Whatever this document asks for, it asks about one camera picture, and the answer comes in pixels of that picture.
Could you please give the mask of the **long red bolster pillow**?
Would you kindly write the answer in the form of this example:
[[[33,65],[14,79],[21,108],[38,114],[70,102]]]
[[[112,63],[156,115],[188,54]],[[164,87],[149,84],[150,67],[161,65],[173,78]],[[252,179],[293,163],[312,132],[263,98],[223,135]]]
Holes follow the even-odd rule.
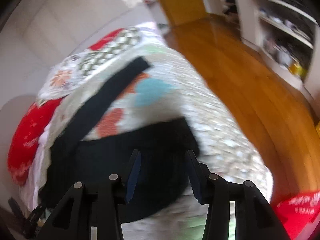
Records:
[[[33,103],[18,124],[7,160],[8,170],[15,184],[25,184],[39,146],[39,138],[61,101],[62,99],[49,100],[41,106]]]

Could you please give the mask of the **white glossy wardrobe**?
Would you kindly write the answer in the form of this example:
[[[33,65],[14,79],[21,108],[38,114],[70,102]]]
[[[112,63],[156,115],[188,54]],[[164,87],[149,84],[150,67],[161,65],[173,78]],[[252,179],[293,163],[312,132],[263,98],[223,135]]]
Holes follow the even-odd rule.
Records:
[[[113,29],[155,22],[143,0],[22,0],[1,31],[1,65],[56,64]]]

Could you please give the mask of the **floral white pillow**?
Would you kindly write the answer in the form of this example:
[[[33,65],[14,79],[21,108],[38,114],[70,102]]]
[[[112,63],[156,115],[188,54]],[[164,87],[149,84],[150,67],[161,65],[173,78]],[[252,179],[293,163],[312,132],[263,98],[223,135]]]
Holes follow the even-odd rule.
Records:
[[[85,50],[68,56],[53,66],[37,95],[37,101],[55,100],[70,94],[83,79],[79,67],[87,53],[88,50]]]

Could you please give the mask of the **white tv shelf unit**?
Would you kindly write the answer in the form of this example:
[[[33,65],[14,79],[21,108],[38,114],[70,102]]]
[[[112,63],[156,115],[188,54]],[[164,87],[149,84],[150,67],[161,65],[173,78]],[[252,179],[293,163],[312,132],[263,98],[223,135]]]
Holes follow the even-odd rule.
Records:
[[[281,0],[235,0],[242,42],[319,112],[319,25]]]

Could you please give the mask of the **black pants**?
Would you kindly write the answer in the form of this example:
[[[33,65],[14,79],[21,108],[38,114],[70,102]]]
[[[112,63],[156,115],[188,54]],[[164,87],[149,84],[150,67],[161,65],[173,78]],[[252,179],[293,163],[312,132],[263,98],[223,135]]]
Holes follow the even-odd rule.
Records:
[[[113,174],[121,174],[134,150],[142,155],[132,198],[120,209],[122,223],[134,222],[169,206],[187,187],[184,156],[187,150],[199,155],[199,145],[183,117],[153,122],[127,132],[116,131],[116,111],[106,135],[84,141],[121,92],[150,68],[142,57],[114,74],[75,114],[54,140],[49,153],[47,181],[39,196],[47,208],[54,208],[72,184],[83,182],[90,191]]]

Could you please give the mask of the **green cloud pattern pillow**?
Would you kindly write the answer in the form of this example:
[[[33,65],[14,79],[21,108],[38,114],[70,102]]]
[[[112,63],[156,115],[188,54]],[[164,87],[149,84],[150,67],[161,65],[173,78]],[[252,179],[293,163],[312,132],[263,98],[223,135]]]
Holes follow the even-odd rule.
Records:
[[[107,61],[139,44],[141,39],[142,36],[138,28],[122,29],[112,40],[106,42],[100,48],[85,53],[84,59],[79,63],[80,74],[83,77],[91,75]]]

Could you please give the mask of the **red cloth on floor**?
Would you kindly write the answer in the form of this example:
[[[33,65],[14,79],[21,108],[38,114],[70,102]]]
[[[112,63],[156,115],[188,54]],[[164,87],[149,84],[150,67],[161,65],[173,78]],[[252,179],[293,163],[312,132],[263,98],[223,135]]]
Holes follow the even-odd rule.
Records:
[[[272,205],[290,239],[315,239],[319,233],[319,191],[300,193]]]

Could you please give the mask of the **heart patterned quilted bedspread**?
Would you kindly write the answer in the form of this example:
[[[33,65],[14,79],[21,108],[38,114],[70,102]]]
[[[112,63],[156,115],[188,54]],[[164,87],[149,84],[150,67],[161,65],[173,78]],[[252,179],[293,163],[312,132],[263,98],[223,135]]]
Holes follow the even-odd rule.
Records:
[[[137,56],[146,57],[152,68],[146,81],[140,81],[136,88],[112,104],[113,110],[120,111],[116,131],[127,132],[183,116],[199,143],[200,159],[210,170],[234,183],[251,180],[266,200],[271,200],[272,174],[227,107],[179,52],[159,42],[147,42],[107,61],[91,75],[83,77],[66,95],[67,102],[54,112],[44,128],[28,178],[20,187],[20,198],[27,208],[33,210],[40,202],[38,194],[47,177],[45,169],[49,166],[49,147],[66,125],[61,119],[62,114],[71,117],[103,81]],[[109,122],[100,122],[85,136],[85,140],[92,141],[106,135]]]

